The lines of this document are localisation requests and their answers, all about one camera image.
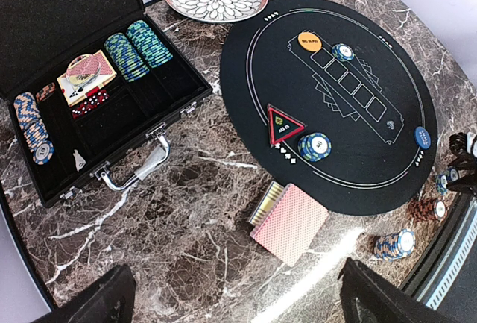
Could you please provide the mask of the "green chip row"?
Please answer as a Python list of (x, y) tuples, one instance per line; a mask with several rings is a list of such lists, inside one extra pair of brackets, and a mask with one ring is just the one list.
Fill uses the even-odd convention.
[(123, 33), (109, 36), (104, 47), (127, 82), (136, 81), (150, 72), (133, 44)]
[(173, 58), (173, 54), (143, 20), (132, 23), (126, 35), (151, 68), (157, 68)]

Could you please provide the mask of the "blue small blind button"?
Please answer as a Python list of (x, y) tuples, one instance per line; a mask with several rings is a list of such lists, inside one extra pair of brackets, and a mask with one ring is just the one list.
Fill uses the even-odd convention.
[(414, 139), (416, 144), (423, 150), (428, 150), (431, 147), (432, 139), (430, 134), (422, 126), (417, 126), (414, 129)]

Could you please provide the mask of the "red dice row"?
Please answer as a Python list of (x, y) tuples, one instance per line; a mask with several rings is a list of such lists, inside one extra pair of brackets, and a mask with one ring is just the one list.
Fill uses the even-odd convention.
[(106, 90), (100, 90), (94, 93), (72, 108), (72, 118), (76, 119), (80, 116), (86, 115), (97, 108), (100, 104), (104, 103), (108, 98), (109, 94)]

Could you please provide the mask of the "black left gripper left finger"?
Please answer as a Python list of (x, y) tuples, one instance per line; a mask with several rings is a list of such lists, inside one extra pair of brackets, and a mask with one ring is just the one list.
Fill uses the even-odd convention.
[(136, 281), (126, 264), (111, 268), (62, 307), (37, 322), (131, 322)]

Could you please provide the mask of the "blue green chip stack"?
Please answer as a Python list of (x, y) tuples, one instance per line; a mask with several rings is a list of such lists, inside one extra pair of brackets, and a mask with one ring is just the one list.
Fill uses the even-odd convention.
[(447, 168), (436, 177), (436, 190), (441, 195), (444, 195), (448, 191), (447, 186), (457, 179), (459, 179), (458, 170), (455, 167)]

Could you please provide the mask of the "round black poker mat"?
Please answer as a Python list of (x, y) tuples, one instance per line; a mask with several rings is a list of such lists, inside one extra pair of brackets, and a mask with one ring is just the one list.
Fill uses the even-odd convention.
[[(320, 38), (306, 51), (301, 32)], [(332, 54), (347, 44), (351, 61)], [(250, 153), (279, 183), (295, 184), (327, 209), (367, 216), (415, 196), (435, 161), (437, 121), (428, 87), (407, 52), (360, 13), (327, 0), (271, 0), (259, 15), (234, 24), (221, 54), (227, 112)], [(268, 104), (305, 124), (271, 147)], [(428, 150), (415, 142), (424, 127)], [(320, 132), (332, 143), (317, 162), (298, 142)]]

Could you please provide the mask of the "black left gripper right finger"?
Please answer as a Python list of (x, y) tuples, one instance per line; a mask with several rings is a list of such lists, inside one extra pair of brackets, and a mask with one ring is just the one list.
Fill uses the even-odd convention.
[(348, 257), (338, 276), (342, 279), (341, 306), (346, 322), (361, 322), (360, 303), (369, 322), (454, 322), (374, 272), (360, 260)]

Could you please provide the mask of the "green chip row left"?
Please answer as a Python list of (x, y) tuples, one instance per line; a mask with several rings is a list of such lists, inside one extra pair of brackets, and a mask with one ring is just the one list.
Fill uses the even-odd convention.
[(150, 72), (133, 44), (123, 33), (109, 36), (104, 47), (127, 82), (136, 81)]

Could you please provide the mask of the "clear dealer button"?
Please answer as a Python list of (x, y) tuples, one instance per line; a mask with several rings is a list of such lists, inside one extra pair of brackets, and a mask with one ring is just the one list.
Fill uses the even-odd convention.
[(82, 54), (68, 65), (66, 79), (73, 86), (83, 86), (93, 81), (100, 70), (101, 65), (93, 54)]

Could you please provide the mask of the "orange big blind button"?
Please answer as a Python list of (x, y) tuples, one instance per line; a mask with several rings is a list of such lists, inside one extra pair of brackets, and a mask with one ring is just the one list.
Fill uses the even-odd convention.
[(322, 48), (322, 42), (318, 35), (312, 32), (301, 32), (297, 36), (298, 43), (303, 49), (310, 52), (317, 52)]

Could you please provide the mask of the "green chip row right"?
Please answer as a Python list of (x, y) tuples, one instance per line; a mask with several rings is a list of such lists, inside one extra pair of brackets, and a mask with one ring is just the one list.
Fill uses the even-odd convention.
[(173, 54), (143, 20), (132, 23), (126, 35), (151, 68), (157, 68), (173, 58)]

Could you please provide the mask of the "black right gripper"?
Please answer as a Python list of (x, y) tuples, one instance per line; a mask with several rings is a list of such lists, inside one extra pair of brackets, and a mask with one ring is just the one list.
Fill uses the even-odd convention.
[(459, 132), (449, 138), (449, 149), (455, 159), (448, 165), (459, 170), (471, 171), (459, 179), (449, 181), (447, 189), (468, 195), (476, 194), (476, 134), (473, 132)]

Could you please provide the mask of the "cards in case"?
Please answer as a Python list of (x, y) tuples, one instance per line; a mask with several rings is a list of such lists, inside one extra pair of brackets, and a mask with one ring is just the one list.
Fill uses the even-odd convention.
[(99, 50), (75, 58), (57, 82), (68, 106), (72, 107), (111, 82), (115, 76), (116, 71), (103, 51)]

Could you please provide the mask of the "brown chip row in case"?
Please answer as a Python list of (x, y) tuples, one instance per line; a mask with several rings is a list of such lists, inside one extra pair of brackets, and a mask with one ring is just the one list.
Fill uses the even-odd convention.
[(54, 82), (45, 85), (41, 90), (35, 95), (37, 102), (42, 102), (51, 97), (56, 90), (56, 85)]

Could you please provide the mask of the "brown white chip stack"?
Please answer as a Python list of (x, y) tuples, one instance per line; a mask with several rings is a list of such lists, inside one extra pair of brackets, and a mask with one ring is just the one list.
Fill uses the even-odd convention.
[(419, 222), (442, 221), (447, 214), (446, 205), (439, 198), (414, 199), (410, 201), (408, 211)]

